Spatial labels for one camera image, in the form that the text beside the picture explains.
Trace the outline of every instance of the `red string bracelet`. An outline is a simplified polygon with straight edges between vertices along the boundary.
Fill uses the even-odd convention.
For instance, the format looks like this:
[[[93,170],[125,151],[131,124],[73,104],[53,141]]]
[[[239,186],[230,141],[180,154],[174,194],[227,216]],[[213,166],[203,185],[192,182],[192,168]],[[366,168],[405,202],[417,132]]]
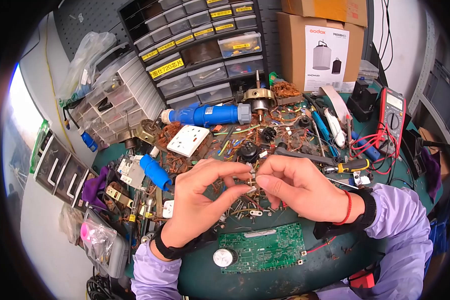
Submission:
[[[350,193],[348,191],[344,190],[344,192],[348,196],[348,211],[346,213],[345,219],[342,222],[340,223],[333,222],[332,223],[333,225],[344,225],[345,222],[348,220],[348,217],[350,217],[350,212],[352,211],[352,196],[350,196]]]

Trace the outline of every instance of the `wall socket faceplate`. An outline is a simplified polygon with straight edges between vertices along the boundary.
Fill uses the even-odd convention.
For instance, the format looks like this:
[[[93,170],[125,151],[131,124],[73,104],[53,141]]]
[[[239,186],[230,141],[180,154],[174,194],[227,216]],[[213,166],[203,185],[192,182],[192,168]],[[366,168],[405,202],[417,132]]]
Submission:
[[[209,129],[185,125],[168,143],[166,148],[189,158],[209,133]]]

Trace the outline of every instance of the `workbench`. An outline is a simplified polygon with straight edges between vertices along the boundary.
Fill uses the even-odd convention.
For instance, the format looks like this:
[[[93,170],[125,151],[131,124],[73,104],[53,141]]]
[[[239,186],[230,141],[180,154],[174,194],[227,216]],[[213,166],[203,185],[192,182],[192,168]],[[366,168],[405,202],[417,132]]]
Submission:
[[[349,94],[344,93],[341,96],[346,102]],[[324,100],[325,102],[330,101],[326,96]],[[377,119],[378,112],[375,112],[367,123],[359,123],[354,120],[354,130],[357,133],[363,130],[361,136],[375,133],[378,125]],[[408,124],[407,129],[417,130],[412,123]],[[110,146],[97,154],[93,163],[94,169],[98,168],[99,170],[102,166],[107,165],[110,160],[117,159],[124,153],[125,147],[123,144]],[[216,151],[212,153],[211,157],[220,159]],[[389,161],[390,159],[387,159],[380,170],[386,171]],[[402,178],[411,183],[412,178],[408,173],[405,161],[397,159],[395,164],[394,178]],[[385,183],[388,179],[388,175],[373,173],[374,179],[372,183]],[[335,179],[348,179],[350,174],[329,174],[327,176]],[[414,183],[415,191],[418,193],[423,206],[426,207],[427,213],[429,213],[434,206],[434,202],[427,194],[425,177],[420,177]],[[391,185],[398,188],[407,187],[400,180],[393,181]],[[437,201],[442,193],[443,187],[437,193]],[[210,197],[211,200],[215,200],[219,196],[214,194],[210,187],[204,195]],[[270,206],[268,200],[262,198],[259,204],[262,207]],[[282,211],[278,210],[272,216],[267,216],[264,213],[263,216],[255,219],[255,224],[252,224],[252,221],[248,218],[237,220],[235,217],[230,216],[226,221],[225,228],[216,228],[220,234],[249,230],[246,228],[235,229],[237,227],[261,230],[293,222],[299,222],[302,226],[306,249],[313,249],[324,243],[323,240],[315,239],[312,234],[315,222],[299,218],[297,213],[290,208]],[[273,299],[289,295],[300,295],[306,291],[337,282],[371,265],[382,257],[379,252],[384,251],[385,245],[386,239],[372,239],[367,237],[365,232],[349,233],[336,237],[329,246],[307,254],[306,261],[302,265],[266,272],[223,274],[220,267],[216,266],[212,259],[213,253],[218,249],[218,242],[213,242],[183,257],[178,277],[178,289],[182,295],[202,299]],[[133,276],[133,263],[126,267],[125,274],[129,277]]]

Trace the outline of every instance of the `yellow label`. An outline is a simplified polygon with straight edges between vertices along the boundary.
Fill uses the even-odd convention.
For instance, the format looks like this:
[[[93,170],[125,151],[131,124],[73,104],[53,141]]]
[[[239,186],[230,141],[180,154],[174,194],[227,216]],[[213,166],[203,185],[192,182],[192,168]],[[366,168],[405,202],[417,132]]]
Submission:
[[[146,60],[146,59],[149,59],[150,57],[155,56],[155,55],[157,55],[157,54],[158,54],[158,51],[157,51],[157,50],[154,50],[154,51],[151,51],[149,54],[143,55],[143,56],[141,57],[141,59],[142,59],[142,60]]]
[[[223,10],[223,11],[217,11],[217,12],[212,12],[210,14],[210,16],[212,18],[216,18],[216,17],[220,17],[220,16],[226,16],[226,15],[231,15],[232,14],[232,10]]]
[[[250,44],[234,45],[233,49],[245,48],[245,47],[250,47]]]
[[[150,71],[149,73],[152,78],[156,78],[160,75],[170,72],[171,70],[180,68],[181,66],[183,66],[183,60],[181,58],[179,58],[177,60],[167,63],[166,65],[164,65],[158,69],[154,69],[153,71]]]
[[[219,30],[222,30],[225,28],[231,28],[231,27],[233,27],[233,24],[222,25],[222,26],[215,27],[215,31],[219,31]]]
[[[198,36],[204,35],[205,33],[212,32],[213,30],[214,30],[213,28],[208,28],[208,29],[205,29],[202,31],[198,31],[198,32],[194,33],[193,35],[198,37]]]
[[[165,50],[167,48],[170,48],[170,47],[173,47],[173,46],[175,46],[175,41],[171,41],[168,44],[165,44],[165,45],[163,45],[161,47],[158,47],[157,50],[158,50],[158,52],[162,52],[163,50]]]
[[[247,6],[247,7],[236,8],[235,11],[237,13],[239,13],[239,12],[251,11],[252,9],[253,9],[252,6]]]
[[[181,44],[181,43],[183,43],[183,42],[185,42],[185,41],[188,41],[189,39],[193,39],[193,35],[192,35],[192,34],[190,34],[189,36],[186,36],[186,37],[184,37],[184,38],[181,38],[181,39],[177,40],[177,41],[175,42],[175,44],[176,44],[176,45],[179,45],[179,44]]]

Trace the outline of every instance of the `hand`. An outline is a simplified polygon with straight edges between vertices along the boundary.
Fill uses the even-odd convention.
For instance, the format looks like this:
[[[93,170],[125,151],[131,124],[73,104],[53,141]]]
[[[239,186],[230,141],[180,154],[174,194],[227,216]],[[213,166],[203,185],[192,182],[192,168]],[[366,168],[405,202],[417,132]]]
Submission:
[[[178,175],[173,217],[162,229],[164,245],[183,247],[214,225],[240,195],[250,190],[246,184],[235,185],[233,176],[246,181],[252,176],[250,171],[250,166],[241,163],[202,159],[190,171]],[[223,178],[228,189],[212,201],[202,193],[219,177]],[[152,252],[161,258],[154,250],[152,248]]]
[[[257,184],[265,190],[273,209],[283,200],[299,215],[317,222],[342,222],[348,212],[348,196],[333,185],[308,158],[271,155],[260,166]],[[363,199],[352,196],[346,223],[365,210]]]

